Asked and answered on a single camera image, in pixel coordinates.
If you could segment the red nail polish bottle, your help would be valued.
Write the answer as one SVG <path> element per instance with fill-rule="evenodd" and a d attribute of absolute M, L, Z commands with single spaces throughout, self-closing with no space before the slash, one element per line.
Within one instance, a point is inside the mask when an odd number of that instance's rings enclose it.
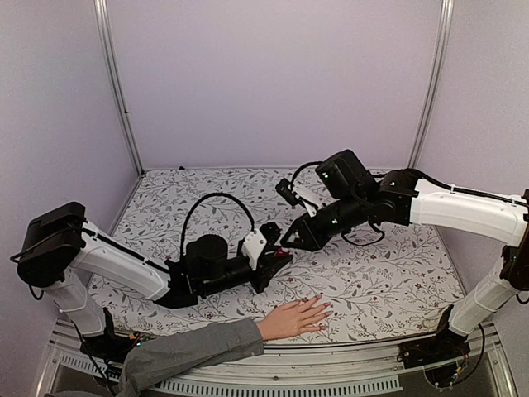
<path fill-rule="evenodd" d="M 275 257 L 286 257 L 289 255 L 290 255 L 290 252 L 286 249 L 283 249 L 282 247 L 278 248 L 276 252 L 274 253 Z"/>

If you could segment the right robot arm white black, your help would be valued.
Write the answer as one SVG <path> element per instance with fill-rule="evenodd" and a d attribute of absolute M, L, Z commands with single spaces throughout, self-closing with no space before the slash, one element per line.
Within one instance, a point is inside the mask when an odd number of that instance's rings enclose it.
<path fill-rule="evenodd" d="M 463 299 L 442 315 L 427 353 L 444 361 L 474 328 L 510 298 L 528 289 L 528 196 L 500 195 L 444 184 L 416 169 L 371 174 L 351 150 L 312 166 L 334 201 L 324 204 L 292 179 L 276 190 L 290 205 L 305 207 L 281 244 L 319 251 L 333 237 L 368 223 L 431 225 L 493 238 L 503 243 L 500 260 Z"/>

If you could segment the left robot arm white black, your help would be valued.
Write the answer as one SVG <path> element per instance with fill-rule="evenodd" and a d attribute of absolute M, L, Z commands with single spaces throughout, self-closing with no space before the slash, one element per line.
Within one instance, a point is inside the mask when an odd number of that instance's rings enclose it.
<path fill-rule="evenodd" d="M 187 308 L 245 283 L 263 292 L 293 259 L 277 246 L 279 235 L 276 223 L 266 223 L 250 231 L 229 257 L 227 241 L 207 234 L 190 242 L 181 259 L 161 262 L 109 237 L 85 217 L 81 203 L 70 202 L 31 220 L 21 251 L 10 259 L 22 281 L 48 294 L 81 334 L 91 337 L 96 351 L 114 359 L 122 340 L 75 270 L 115 281 L 167 309 Z"/>

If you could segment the grey sleeved forearm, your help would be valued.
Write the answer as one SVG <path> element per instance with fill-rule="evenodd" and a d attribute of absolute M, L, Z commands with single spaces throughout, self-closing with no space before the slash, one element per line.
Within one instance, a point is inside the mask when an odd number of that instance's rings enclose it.
<path fill-rule="evenodd" d="M 260 331 L 248 318 L 158 337 L 128 353 L 118 394 L 138 396 L 143 390 L 194 367 L 238 361 L 263 352 Z"/>

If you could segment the mannequin hand with nails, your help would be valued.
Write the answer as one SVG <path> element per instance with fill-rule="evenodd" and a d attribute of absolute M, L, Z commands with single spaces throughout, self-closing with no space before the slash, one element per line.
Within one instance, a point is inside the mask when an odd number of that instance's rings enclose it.
<path fill-rule="evenodd" d="M 322 296 L 297 299 L 275 307 L 256 323 L 264 342 L 298 337 L 304 333 L 319 332 L 326 328 L 322 322 L 332 311 L 331 304 L 321 302 Z"/>

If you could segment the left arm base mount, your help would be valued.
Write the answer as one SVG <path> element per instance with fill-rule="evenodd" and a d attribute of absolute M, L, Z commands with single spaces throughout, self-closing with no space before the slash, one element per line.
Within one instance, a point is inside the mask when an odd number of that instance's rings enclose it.
<path fill-rule="evenodd" d="M 82 336 L 80 351 L 87 356 L 123 364 L 128 353 L 145 342 L 147 336 L 137 331 L 126 337 L 116 335 L 112 315 L 107 308 L 102 310 L 105 319 L 103 334 L 95 337 Z"/>

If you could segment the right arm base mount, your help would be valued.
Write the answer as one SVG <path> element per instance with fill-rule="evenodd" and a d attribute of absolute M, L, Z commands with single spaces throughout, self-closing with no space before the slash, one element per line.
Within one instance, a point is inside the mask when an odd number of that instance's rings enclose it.
<path fill-rule="evenodd" d="M 462 375 L 469 364 L 470 347 L 467 336 L 463 337 L 449 329 L 449 317 L 453 308 L 454 305 L 451 304 L 443 311 L 433 336 L 402 342 L 398 345 L 397 362 L 403 363 L 405 369 L 462 357 L 460 364 L 452 363 L 424 371 L 428 383 L 437 390 L 452 389 L 465 382 L 476 372 L 484 357 L 486 337 L 484 328 L 479 323 L 478 327 L 482 337 L 480 354 L 474 367 Z"/>

